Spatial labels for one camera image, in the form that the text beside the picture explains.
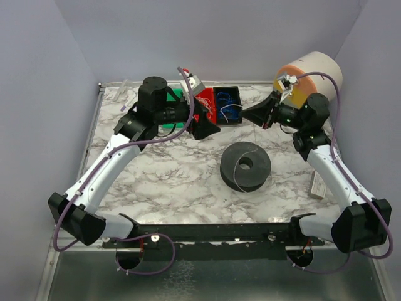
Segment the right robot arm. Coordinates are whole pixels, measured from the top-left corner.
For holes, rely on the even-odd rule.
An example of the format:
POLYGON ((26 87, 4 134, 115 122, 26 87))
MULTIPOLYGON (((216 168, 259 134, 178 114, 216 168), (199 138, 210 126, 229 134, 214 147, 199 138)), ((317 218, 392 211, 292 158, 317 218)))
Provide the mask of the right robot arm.
POLYGON ((303 236, 315 236, 330 241, 343 253, 360 251, 382 245, 387 240, 391 205, 386 199, 377 199, 351 175, 331 149, 331 140, 323 130, 329 117, 329 101, 320 93, 312 93, 297 109, 280 101, 279 92, 261 103, 242 110, 241 117, 264 128, 274 123, 296 129, 293 145, 321 176, 334 195, 341 214, 336 220, 306 214, 292 218, 303 236))

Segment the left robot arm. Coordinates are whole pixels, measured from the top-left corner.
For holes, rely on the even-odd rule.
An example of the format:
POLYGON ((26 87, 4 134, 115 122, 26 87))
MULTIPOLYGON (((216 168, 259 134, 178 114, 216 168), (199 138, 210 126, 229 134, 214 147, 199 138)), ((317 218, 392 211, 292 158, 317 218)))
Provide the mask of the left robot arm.
POLYGON ((90 168, 64 194, 53 193, 48 200, 58 230, 64 229, 84 245, 100 238, 126 239, 132 236, 136 222, 125 216, 98 215, 102 199, 116 178, 149 144, 167 142, 173 135, 156 138, 165 124, 184 126, 195 140, 220 132, 207 118, 207 109, 196 96, 204 91, 197 76, 188 74, 180 81, 182 94, 167 100, 173 90, 161 77, 147 77, 138 89, 137 101, 117 122, 106 147, 90 168))

